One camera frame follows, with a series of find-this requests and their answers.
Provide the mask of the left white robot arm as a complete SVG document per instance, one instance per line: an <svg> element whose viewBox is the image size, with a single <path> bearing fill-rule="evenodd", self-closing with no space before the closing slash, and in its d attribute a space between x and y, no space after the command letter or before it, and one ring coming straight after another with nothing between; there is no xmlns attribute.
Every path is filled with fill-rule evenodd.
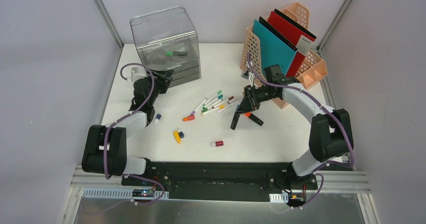
<svg viewBox="0 0 426 224"><path fill-rule="evenodd" d="M111 176L134 175L141 186L149 185L153 172L147 169L147 159L130 156L127 139L155 118L154 102L165 94L172 81L173 70L151 70L148 76L133 84L133 98L129 112L108 125L92 125L87 134L81 161L84 172Z"/></svg>

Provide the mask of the teal folder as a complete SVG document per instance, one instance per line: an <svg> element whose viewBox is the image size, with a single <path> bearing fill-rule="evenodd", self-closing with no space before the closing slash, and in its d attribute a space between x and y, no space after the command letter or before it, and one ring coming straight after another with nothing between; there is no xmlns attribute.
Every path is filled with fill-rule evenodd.
<svg viewBox="0 0 426 224"><path fill-rule="evenodd" d="M296 56L297 48L263 17L254 21L252 32L260 41L263 73L267 67L278 64L281 72L287 74Z"/></svg>

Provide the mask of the clear grey drawer organizer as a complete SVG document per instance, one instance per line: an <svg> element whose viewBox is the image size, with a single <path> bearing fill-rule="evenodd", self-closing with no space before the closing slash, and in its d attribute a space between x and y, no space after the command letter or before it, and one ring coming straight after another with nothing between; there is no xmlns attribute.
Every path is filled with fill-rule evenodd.
<svg viewBox="0 0 426 224"><path fill-rule="evenodd" d="M183 6L135 16L130 27L143 64L151 70L174 70L171 86L201 78L198 34ZM188 56L166 56L167 51L186 51Z"/></svg>

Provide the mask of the orange cap black highlighter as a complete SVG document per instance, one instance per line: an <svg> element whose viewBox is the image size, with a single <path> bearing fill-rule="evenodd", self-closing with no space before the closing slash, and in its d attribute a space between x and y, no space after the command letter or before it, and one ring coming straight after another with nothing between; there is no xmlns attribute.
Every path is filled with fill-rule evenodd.
<svg viewBox="0 0 426 224"><path fill-rule="evenodd" d="M253 113L245 113L244 115L259 126L262 126L264 124L264 122L257 116L255 116Z"/></svg>

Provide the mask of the red folder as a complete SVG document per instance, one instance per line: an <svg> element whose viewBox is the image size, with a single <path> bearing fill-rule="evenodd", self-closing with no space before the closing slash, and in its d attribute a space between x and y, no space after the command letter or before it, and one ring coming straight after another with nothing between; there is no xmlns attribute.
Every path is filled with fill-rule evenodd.
<svg viewBox="0 0 426 224"><path fill-rule="evenodd" d="M296 76L300 66L310 51L313 42L316 40L316 36L278 9L275 9L270 13L267 21L284 38L296 47L297 53L286 73L286 77Z"/></svg>

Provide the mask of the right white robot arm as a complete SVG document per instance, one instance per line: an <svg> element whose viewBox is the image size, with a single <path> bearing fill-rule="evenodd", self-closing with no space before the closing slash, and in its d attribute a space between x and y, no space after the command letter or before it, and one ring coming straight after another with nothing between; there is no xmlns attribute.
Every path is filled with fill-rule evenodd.
<svg viewBox="0 0 426 224"><path fill-rule="evenodd" d="M231 129L235 130L240 115L258 110L262 102L279 98L295 107L310 123L308 150L292 161L283 186L297 189L312 174L331 163L333 158L353 154L353 137L349 113L322 105L295 77L286 77L279 65L266 67L260 87L247 85L236 108Z"/></svg>

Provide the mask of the blue cap black highlighter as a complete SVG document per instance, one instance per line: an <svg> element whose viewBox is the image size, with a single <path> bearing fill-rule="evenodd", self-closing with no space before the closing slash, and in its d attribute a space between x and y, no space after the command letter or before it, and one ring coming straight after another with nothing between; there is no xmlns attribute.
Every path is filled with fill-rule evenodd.
<svg viewBox="0 0 426 224"><path fill-rule="evenodd" d="M239 118L240 118L240 115L241 115L241 113L240 113L239 111L236 111L236 112L234 113L233 119L232 119L232 121L231 121L231 126L230 126L230 128L231 128L232 130L235 130L235 129L236 129L237 124L238 124L238 121L239 121Z"/></svg>

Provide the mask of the green cap black highlighter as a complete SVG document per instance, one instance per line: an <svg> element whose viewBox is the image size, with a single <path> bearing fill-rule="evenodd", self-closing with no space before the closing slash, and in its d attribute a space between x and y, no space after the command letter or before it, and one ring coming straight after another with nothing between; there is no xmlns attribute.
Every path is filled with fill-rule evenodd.
<svg viewBox="0 0 426 224"><path fill-rule="evenodd" d="M186 57L188 56L188 53L186 51L167 51L166 56Z"/></svg>

